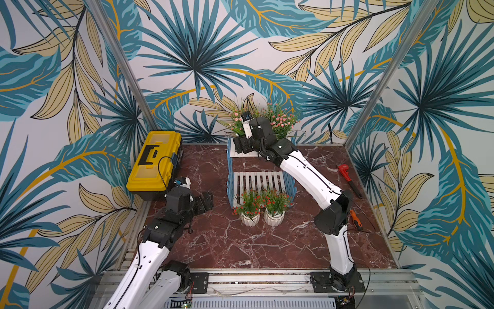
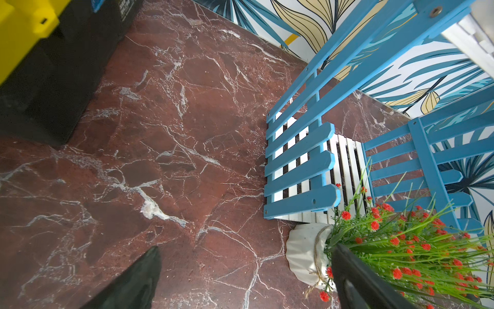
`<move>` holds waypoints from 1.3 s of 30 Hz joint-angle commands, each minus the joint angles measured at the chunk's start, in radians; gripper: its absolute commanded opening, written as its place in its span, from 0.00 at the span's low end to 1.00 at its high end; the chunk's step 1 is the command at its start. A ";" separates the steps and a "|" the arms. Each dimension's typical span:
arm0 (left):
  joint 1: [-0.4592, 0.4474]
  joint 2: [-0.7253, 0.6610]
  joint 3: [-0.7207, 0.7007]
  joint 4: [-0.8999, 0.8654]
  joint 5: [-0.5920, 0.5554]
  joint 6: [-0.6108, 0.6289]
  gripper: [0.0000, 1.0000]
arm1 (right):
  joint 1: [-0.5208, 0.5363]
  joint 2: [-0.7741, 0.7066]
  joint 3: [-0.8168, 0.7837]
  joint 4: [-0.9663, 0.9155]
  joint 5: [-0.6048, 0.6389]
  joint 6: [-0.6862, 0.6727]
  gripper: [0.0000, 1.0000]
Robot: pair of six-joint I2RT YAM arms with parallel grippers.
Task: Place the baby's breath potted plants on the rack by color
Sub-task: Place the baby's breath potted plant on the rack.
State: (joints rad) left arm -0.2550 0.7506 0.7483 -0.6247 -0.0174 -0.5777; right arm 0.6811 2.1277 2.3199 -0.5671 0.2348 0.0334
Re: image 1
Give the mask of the pink flower pot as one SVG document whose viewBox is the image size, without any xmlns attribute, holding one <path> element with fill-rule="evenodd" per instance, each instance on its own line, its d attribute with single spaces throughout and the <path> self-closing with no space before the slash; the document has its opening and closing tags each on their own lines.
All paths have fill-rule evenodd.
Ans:
<svg viewBox="0 0 494 309">
<path fill-rule="evenodd" d="M 271 128 L 277 139 L 284 139 L 298 123 L 298 115 L 280 104 L 268 103 L 267 108 L 262 111 L 262 116 L 269 120 Z"/>
<path fill-rule="evenodd" d="M 242 115 L 249 111 L 252 116 L 256 112 L 256 107 L 249 101 L 244 101 L 241 107 L 236 104 L 226 104 L 221 103 L 227 116 L 224 116 L 219 121 L 220 124 L 224 125 L 228 130 L 232 131 L 235 136 L 244 136 L 245 131 L 243 127 L 243 117 Z"/>
</svg>

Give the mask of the red flower pot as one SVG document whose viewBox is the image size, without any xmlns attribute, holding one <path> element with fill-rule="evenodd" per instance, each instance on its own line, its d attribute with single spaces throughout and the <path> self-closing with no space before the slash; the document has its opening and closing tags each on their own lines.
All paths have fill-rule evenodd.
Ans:
<svg viewBox="0 0 494 309">
<path fill-rule="evenodd" d="M 277 227 L 283 222 L 286 209 L 291 205 L 292 198 L 282 191 L 267 190 L 262 193 L 261 202 L 266 224 Z"/>
<path fill-rule="evenodd" d="M 260 192 L 253 190 L 241 194 L 241 203 L 234 209 L 234 215 L 239 216 L 243 225 L 254 227 L 258 224 L 262 212 L 261 197 Z"/>
</svg>

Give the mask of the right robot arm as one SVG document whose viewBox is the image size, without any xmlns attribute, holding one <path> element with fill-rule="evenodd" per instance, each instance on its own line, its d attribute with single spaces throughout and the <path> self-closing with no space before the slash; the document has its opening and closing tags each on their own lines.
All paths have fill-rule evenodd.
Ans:
<svg viewBox="0 0 494 309">
<path fill-rule="evenodd" d="M 328 243 L 330 278 L 315 279 L 315 282 L 327 283 L 337 292 L 356 289 L 361 276 L 356 270 L 347 235 L 352 192 L 343 191 L 325 178 L 289 139 L 278 139 L 266 117 L 254 118 L 245 112 L 241 115 L 241 124 L 243 131 L 234 138 L 235 152 L 256 152 L 273 163 L 301 184 L 321 208 L 314 223 Z"/>
</svg>

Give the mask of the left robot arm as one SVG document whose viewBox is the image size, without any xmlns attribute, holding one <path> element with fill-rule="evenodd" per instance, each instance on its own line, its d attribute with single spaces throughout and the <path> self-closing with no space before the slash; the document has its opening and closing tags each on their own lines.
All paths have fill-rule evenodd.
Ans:
<svg viewBox="0 0 494 309">
<path fill-rule="evenodd" d="M 194 196 L 188 187 L 168 192 L 165 207 L 146 226 L 135 259 L 105 308 L 163 308 L 176 292 L 189 292 L 193 281 L 189 266 L 167 259 L 194 217 L 211 211 L 213 194 Z"/>
</svg>

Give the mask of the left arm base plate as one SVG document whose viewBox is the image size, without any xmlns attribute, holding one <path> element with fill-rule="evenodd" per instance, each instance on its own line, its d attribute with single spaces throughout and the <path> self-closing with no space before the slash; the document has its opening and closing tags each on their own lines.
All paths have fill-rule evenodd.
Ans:
<svg viewBox="0 0 494 309">
<path fill-rule="evenodd" d="M 180 285 L 175 294 L 206 294 L 208 290 L 209 273 L 193 272 L 180 276 Z"/>
</svg>

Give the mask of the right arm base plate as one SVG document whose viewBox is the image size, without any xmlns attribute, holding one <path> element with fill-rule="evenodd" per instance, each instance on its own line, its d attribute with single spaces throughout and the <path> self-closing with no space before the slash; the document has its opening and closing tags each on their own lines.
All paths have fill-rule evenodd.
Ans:
<svg viewBox="0 0 494 309">
<path fill-rule="evenodd" d="M 365 292 L 364 280 L 359 272 L 350 272 L 345 276 L 329 271 L 311 272 L 310 283 L 315 293 Z"/>
</svg>

